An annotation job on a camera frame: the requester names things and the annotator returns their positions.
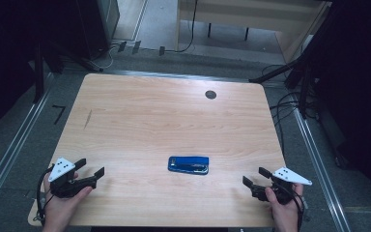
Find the person's left hand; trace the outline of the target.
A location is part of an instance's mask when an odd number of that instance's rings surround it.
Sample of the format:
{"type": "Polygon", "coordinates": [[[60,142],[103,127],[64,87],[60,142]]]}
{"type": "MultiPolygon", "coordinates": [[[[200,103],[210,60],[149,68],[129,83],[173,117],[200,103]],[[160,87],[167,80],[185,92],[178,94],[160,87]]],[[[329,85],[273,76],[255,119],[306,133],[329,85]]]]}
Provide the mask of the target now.
{"type": "Polygon", "coordinates": [[[50,183],[47,177],[43,179],[43,186],[46,193],[46,198],[49,202],[44,208],[46,224],[60,224],[69,226],[73,215],[75,214],[78,205],[91,193],[91,187],[82,189],[77,195],[72,198],[59,198],[53,196],[50,192],[50,183]]]}

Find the dark cabinet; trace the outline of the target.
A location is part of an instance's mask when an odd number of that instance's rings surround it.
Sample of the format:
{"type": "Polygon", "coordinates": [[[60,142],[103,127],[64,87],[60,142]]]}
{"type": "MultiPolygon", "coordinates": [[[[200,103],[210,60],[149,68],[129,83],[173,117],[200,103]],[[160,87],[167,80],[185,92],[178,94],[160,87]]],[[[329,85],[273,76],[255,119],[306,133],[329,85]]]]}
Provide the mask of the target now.
{"type": "Polygon", "coordinates": [[[117,0],[76,0],[83,29],[84,57],[95,59],[111,45],[120,18],[117,0]]]}

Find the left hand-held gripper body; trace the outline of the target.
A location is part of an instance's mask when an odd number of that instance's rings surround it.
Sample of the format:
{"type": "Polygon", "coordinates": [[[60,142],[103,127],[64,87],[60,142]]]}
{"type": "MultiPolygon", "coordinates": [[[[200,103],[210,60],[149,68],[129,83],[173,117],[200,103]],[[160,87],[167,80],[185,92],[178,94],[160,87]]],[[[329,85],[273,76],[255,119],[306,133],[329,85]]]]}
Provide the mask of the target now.
{"type": "Polygon", "coordinates": [[[58,158],[48,177],[51,193],[59,198],[70,198],[77,195],[82,189],[74,179],[75,162],[65,158],[58,158]]]}

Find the black metal stand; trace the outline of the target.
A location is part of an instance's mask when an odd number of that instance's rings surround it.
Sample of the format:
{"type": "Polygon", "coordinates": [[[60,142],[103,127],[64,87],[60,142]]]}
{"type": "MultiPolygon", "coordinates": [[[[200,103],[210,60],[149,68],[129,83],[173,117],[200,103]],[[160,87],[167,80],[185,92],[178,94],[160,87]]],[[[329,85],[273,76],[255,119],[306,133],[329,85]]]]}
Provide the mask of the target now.
{"type": "Polygon", "coordinates": [[[310,40],[307,47],[303,50],[301,55],[294,61],[283,65],[274,71],[263,74],[260,77],[250,78],[250,83],[262,84],[282,73],[290,71],[289,76],[285,80],[285,86],[288,89],[295,88],[299,83],[300,86],[300,100],[299,100],[299,111],[303,118],[306,118],[306,97],[308,94],[309,84],[311,80],[311,61],[312,56],[318,49],[322,36],[320,33],[316,33],[310,40]]]}
{"type": "Polygon", "coordinates": [[[96,68],[88,61],[85,61],[83,58],[77,56],[56,42],[37,40],[34,45],[35,97],[33,103],[37,103],[43,97],[44,93],[43,61],[46,61],[48,66],[56,73],[60,73],[63,70],[64,66],[58,57],[58,53],[71,58],[75,63],[87,71],[95,73],[103,71],[103,68],[96,68]]]}

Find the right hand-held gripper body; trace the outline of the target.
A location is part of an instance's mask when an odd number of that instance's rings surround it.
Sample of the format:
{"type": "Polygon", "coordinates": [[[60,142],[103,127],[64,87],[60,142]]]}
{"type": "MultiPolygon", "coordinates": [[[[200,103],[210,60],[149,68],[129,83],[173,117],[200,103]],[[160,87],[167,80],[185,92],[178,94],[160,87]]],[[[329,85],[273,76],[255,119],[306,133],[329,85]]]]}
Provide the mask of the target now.
{"type": "Polygon", "coordinates": [[[274,191],[278,202],[283,205],[295,198],[293,184],[312,185],[310,180],[287,167],[281,167],[271,172],[271,174],[271,189],[274,191]]]}

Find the black tape floor mark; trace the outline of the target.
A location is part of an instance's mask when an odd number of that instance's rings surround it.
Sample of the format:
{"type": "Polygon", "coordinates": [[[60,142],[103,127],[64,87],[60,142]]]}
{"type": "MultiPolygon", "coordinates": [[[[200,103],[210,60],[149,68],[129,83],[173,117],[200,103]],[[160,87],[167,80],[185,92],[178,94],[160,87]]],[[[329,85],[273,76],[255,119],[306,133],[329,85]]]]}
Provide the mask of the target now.
{"type": "Polygon", "coordinates": [[[59,122],[59,120],[60,120],[61,117],[63,116],[63,114],[64,114],[64,112],[65,112],[65,110],[66,110],[66,107],[65,107],[64,105],[53,104],[53,105],[52,105],[52,108],[56,108],[56,109],[59,110],[58,115],[57,115],[57,117],[56,117],[56,119],[55,119],[55,121],[54,121],[54,123],[53,123],[54,125],[57,125],[58,122],[59,122]]]}

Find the metal floor rail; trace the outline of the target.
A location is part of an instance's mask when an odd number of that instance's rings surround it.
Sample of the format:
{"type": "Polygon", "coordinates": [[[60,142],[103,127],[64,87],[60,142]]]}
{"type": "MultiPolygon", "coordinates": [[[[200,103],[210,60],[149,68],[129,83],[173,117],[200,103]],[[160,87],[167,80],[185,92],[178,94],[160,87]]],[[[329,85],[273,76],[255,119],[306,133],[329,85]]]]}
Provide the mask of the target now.
{"type": "Polygon", "coordinates": [[[0,121],[0,190],[41,116],[55,81],[56,75],[50,72],[44,78],[43,95],[36,103],[34,94],[27,91],[0,121]]]}
{"type": "Polygon", "coordinates": [[[326,199],[326,202],[328,204],[328,210],[333,219],[336,231],[352,232],[351,226],[347,220],[342,204],[340,203],[337,193],[330,180],[329,174],[323,163],[318,146],[315,142],[310,127],[308,126],[307,121],[302,118],[300,112],[297,109],[295,110],[295,117],[297,124],[300,128],[300,133],[304,140],[306,149],[313,164],[314,170],[316,172],[318,182],[324,194],[324,198],[326,199]]]}

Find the blue stapler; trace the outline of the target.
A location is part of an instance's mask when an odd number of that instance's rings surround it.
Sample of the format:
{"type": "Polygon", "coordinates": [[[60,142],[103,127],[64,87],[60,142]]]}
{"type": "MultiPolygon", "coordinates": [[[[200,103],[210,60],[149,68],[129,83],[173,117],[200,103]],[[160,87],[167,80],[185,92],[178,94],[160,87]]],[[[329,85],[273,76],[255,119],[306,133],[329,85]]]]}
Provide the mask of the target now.
{"type": "Polygon", "coordinates": [[[208,157],[170,157],[167,169],[193,175],[207,175],[210,159],[208,157]]]}

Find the person's right hand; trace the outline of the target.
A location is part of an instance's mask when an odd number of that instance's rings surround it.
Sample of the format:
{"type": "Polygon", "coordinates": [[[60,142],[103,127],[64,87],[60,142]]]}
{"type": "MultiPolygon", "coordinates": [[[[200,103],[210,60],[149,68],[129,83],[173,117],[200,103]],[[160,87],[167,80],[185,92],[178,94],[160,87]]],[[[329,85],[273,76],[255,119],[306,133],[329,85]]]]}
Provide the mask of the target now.
{"type": "Polygon", "coordinates": [[[293,191],[297,194],[296,199],[292,202],[281,205],[276,198],[274,191],[271,188],[266,188],[265,193],[271,204],[271,212],[276,224],[296,224],[298,225],[299,211],[302,203],[300,197],[303,194],[303,185],[294,184],[293,191]]]}

